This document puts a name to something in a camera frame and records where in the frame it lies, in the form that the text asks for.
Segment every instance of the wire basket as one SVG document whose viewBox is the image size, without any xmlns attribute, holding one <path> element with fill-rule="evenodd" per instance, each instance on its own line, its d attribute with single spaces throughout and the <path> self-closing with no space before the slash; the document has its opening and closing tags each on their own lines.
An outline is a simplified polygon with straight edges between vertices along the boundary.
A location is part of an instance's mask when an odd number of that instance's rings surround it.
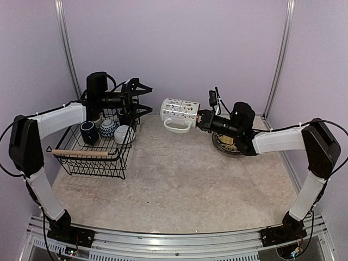
<svg viewBox="0 0 348 261">
<path fill-rule="evenodd" d="M 107 109 L 101 114 L 102 120 L 111 119 L 120 124 L 119 113 L 117 109 Z M 136 129 L 140 119 L 131 122 L 131 127 L 128 127 L 123 144 L 117 144 L 114 138 L 100 137 L 98 142 L 93 146 L 85 144 L 80 133 L 80 125 L 69 127 L 60 141 L 58 142 L 57 150 L 74 150 L 74 151 L 107 151 L 107 157 L 95 156 L 72 156 L 72 155 L 54 155 L 61 163 L 62 167 L 69 175 L 89 175 L 102 177 L 117 177 L 125 179 L 125 169 L 129 152 L 132 148 L 132 143 L 126 143 L 128 140 L 133 140 L 136 135 Z M 52 148 L 48 147 L 47 152 L 51 152 Z"/>
</svg>

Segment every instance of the white cup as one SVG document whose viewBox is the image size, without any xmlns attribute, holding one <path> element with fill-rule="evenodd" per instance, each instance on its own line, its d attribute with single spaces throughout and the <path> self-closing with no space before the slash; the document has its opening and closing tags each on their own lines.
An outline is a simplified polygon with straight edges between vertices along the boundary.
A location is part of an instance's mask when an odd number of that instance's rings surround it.
<svg viewBox="0 0 348 261">
<path fill-rule="evenodd" d="M 161 106 L 161 120 L 164 128 L 179 134 L 189 132 L 191 127 L 196 127 L 199 108 L 200 104 L 198 102 L 165 99 Z"/>
</svg>

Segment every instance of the lavender wall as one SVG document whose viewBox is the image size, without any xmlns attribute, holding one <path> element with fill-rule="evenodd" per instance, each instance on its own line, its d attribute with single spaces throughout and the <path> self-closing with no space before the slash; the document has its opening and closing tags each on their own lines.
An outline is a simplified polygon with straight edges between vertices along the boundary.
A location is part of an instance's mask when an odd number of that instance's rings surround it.
<svg viewBox="0 0 348 261">
<path fill-rule="evenodd" d="M 297 1 L 284 70 L 269 118 L 273 127 L 321 117 L 348 129 L 347 14 L 345 1 Z M 342 146 L 342 157 L 346 157 L 347 138 L 331 130 Z M 303 182 L 306 155 L 292 152 L 288 156 Z M 348 260 L 347 172 L 348 166 L 332 178 L 315 209 L 322 213 L 342 261 Z"/>
<path fill-rule="evenodd" d="M 0 130 L 18 114 L 54 108 L 74 98 L 64 60 L 54 1 L 0 1 Z M 56 144 L 58 135 L 45 139 L 43 147 Z M 1 163 L 15 171 L 8 157 L 9 135 L 2 141 Z M 57 161 L 45 153 L 45 168 L 52 182 Z M 37 206 L 29 198 L 21 178 L 0 171 L 1 260 L 14 260 L 19 244 Z"/>
<path fill-rule="evenodd" d="M 287 1 L 65 1 L 70 44 L 82 89 L 105 70 L 117 81 L 139 77 L 166 97 L 199 101 L 218 86 L 225 103 L 262 113 L 272 83 Z"/>
</svg>

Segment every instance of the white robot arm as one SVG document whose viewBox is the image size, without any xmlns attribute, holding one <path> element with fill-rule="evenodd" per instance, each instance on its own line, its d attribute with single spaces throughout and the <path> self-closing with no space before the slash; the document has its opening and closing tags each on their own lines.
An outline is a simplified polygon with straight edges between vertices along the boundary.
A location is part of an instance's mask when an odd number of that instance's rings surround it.
<svg viewBox="0 0 348 261">
<path fill-rule="evenodd" d="M 80 246 L 91 247 L 95 232 L 71 226 L 69 213 L 62 207 L 47 180 L 41 140 L 69 126 L 95 120 L 104 109 L 122 110 L 120 122 L 128 125 L 152 111 L 152 108 L 139 104 L 137 98 L 133 99 L 151 92 L 152 88 L 142 85 L 138 78 L 132 78 L 120 84 L 120 92 L 107 91 L 107 78 L 114 82 L 115 90 L 118 87 L 116 81 L 106 72 L 92 73 L 87 77 L 87 97 L 83 94 L 78 102 L 70 102 L 67 106 L 36 116 L 19 115 L 12 127 L 10 158 L 25 178 L 31 197 L 43 208 L 50 225 L 47 236 L 73 245 L 78 239 Z"/>
<path fill-rule="evenodd" d="M 340 146 L 321 119 L 275 131 L 252 128 L 255 112 L 244 103 L 237 102 L 229 119 L 215 111 L 216 93 L 209 91 L 209 103 L 213 110 L 198 111 L 196 126 L 206 132 L 216 132 L 234 139 L 237 149 L 246 156 L 304 150 L 309 162 L 308 175 L 295 202 L 284 218 L 283 225 L 260 231 L 264 246 L 281 244 L 307 236 L 303 219 L 322 197 L 327 181 L 340 156 Z"/>
</svg>

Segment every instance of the blue and white cup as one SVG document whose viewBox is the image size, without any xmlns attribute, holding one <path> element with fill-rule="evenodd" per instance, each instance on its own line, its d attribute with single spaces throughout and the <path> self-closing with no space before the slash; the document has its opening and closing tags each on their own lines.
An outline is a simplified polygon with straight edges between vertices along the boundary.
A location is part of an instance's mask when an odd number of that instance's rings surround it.
<svg viewBox="0 0 348 261">
<path fill-rule="evenodd" d="M 100 136 L 103 138 L 113 138 L 115 130 L 118 128 L 118 124 L 116 121 L 107 119 L 103 121 L 99 128 Z"/>
</svg>

